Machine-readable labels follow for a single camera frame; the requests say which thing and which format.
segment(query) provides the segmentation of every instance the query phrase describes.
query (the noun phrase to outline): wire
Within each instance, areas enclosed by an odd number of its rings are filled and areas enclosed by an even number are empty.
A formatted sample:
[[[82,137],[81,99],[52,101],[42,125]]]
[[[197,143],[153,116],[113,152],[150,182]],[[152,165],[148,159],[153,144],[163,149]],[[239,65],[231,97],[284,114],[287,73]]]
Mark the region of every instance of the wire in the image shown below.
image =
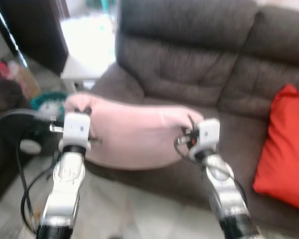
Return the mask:
[[[36,233],[36,230],[33,229],[33,228],[29,225],[28,221],[27,221],[26,218],[25,218],[25,210],[24,210],[24,209],[25,209],[25,201],[26,201],[26,198],[27,198],[28,195],[29,195],[29,191],[30,191],[30,189],[31,189],[32,186],[36,183],[36,181],[39,180],[42,176],[44,176],[44,175],[47,174],[48,172],[50,172],[51,169],[54,168],[55,164],[56,164],[56,162],[52,162],[52,164],[50,165],[50,167],[48,167],[47,169],[43,170],[40,174],[38,174],[38,175],[37,175],[37,176],[30,182],[29,186],[28,186],[27,189],[24,191],[23,196],[22,196],[21,207],[20,207],[20,209],[21,209],[22,220],[23,220],[23,222],[25,223],[25,225],[27,226],[27,228],[28,228],[30,231],[32,231],[34,234]]]
[[[187,117],[189,118],[189,121],[190,121],[190,123],[191,123],[192,129],[194,129],[194,127],[195,127],[195,123],[194,123],[193,118],[192,118],[190,115],[187,115]]]
[[[25,180],[25,176],[24,176],[24,172],[23,172],[23,169],[22,169],[22,166],[21,166],[21,162],[20,162],[20,143],[26,133],[26,130],[28,129],[29,127],[26,127],[22,133],[21,133],[21,136],[17,142],[17,145],[16,145],[16,162],[17,162],[17,165],[18,165],[18,169],[19,169],[19,172],[20,172],[20,178],[21,178],[21,181],[22,181],[22,185],[23,185],[23,190],[25,191],[27,189],[27,183],[26,183],[26,180]],[[26,202],[27,202],[27,206],[28,206],[28,210],[29,210],[29,213],[30,213],[30,216],[33,217],[33,209],[32,209],[32,205],[31,205],[31,200],[29,198],[29,196],[26,197]]]
[[[243,186],[241,185],[241,183],[235,178],[233,177],[232,175],[230,175],[230,173],[226,172],[225,170],[221,169],[220,167],[217,167],[217,166],[214,166],[214,165],[210,165],[210,164],[203,164],[203,165],[200,165],[196,162],[194,162],[193,160],[190,160],[190,158],[187,156],[187,155],[184,155],[182,152],[179,151],[178,149],[178,142],[177,142],[177,139],[174,140],[174,148],[175,148],[175,151],[177,152],[177,154],[184,160],[187,160],[187,161],[190,161],[191,163],[194,163],[196,165],[199,165],[199,166],[202,166],[202,168],[206,168],[206,167],[210,167],[210,168],[214,168],[214,169],[217,169],[219,170],[221,173],[225,174],[226,176],[230,177],[232,180],[234,180],[234,183],[238,186],[239,188],[239,191],[242,193],[243,195],[243,199],[245,201],[245,204],[246,206],[248,206],[248,202],[247,202],[247,195],[246,195],[246,192],[243,188]]]

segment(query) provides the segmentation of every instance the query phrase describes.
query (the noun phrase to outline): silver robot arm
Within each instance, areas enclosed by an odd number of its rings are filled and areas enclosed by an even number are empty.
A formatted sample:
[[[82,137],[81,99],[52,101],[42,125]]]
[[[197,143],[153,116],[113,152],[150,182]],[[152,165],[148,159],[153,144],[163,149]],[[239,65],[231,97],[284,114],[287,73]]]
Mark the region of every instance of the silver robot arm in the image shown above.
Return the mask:
[[[37,239],[69,239],[72,236],[80,200],[79,188],[85,176],[85,152],[91,147],[89,129],[90,117],[82,113],[68,113],[63,129],[50,127],[52,131],[63,132],[59,144],[62,156],[53,171],[53,189],[40,218]]]
[[[187,143],[189,159],[203,168],[210,206],[225,239],[263,238],[250,220],[243,189],[237,186],[232,168],[216,153],[219,132],[217,119],[205,120],[187,130],[177,144]]]

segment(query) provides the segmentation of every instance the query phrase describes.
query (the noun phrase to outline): dark door frame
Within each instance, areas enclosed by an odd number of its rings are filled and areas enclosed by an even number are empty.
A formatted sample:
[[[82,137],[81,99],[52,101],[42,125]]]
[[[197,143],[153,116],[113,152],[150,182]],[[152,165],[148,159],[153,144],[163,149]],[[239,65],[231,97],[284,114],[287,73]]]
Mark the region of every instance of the dark door frame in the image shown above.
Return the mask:
[[[4,24],[2,23],[1,21],[1,18],[0,18],[0,33],[2,35],[2,37],[4,38],[4,41],[6,42],[6,44],[8,45],[11,53],[13,55],[16,55],[18,54],[18,51],[16,50],[13,42],[11,41],[10,39],[10,34],[9,34],[9,30],[6,29],[6,27],[4,26]]]
[[[70,17],[69,10],[66,4],[66,0],[53,0],[51,1],[52,7],[53,7],[53,12],[56,14],[56,17],[59,20],[66,19]],[[0,33],[2,37],[4,38],[4,41],[8,45],[11,53],[13,55],[17,55],[18,51],[15,48],[14,43],[10,39],[10,32],[9,30],[4,26],[3,22],[1,21],[0,18]]]

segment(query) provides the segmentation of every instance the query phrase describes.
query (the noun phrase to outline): pink pillow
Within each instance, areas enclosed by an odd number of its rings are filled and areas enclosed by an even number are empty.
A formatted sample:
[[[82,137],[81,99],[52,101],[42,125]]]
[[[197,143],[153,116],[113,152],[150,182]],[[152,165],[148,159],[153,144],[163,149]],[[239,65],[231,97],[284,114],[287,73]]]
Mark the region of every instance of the pink pillow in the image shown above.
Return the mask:
[[[90,136],[103,144],[91,142],[86,158],[99,165],[116,169],[142,170],[164,167],[180,158],[174,140],[182,135],[181,128],[191,128],[203,116],[183,106],[141,106],[106,100],[89,93],[67,98],[66,112],[90,107]],[[180,150],[187,154],[186,145]]]

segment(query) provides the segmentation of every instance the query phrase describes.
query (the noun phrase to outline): gray couch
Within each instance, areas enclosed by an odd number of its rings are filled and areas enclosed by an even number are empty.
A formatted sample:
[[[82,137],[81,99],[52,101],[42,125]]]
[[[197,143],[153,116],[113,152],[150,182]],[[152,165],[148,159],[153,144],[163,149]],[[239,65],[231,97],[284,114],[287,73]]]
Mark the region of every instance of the gray couch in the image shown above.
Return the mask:
[[[6,111],[18,108],[29,108],[28,101],[22,94],[21,87],[14,81],[0,78],[0,117]],[[20,157],[22,165],[29,161],[29,156]],[[15,146],[0,136],[0,196],[18,173]]]
[[[249,0],[120,3],[117,63],[92,92],[132,104],[183,104],[206,118],[219,118],[220,153],[246,191],[252,219],[299,236],[299,210],[252,188],[271,101],[288,82],[299,88],[299,12]],[[136,172],[87,167],[209,207],[200,171],[186,161]]]

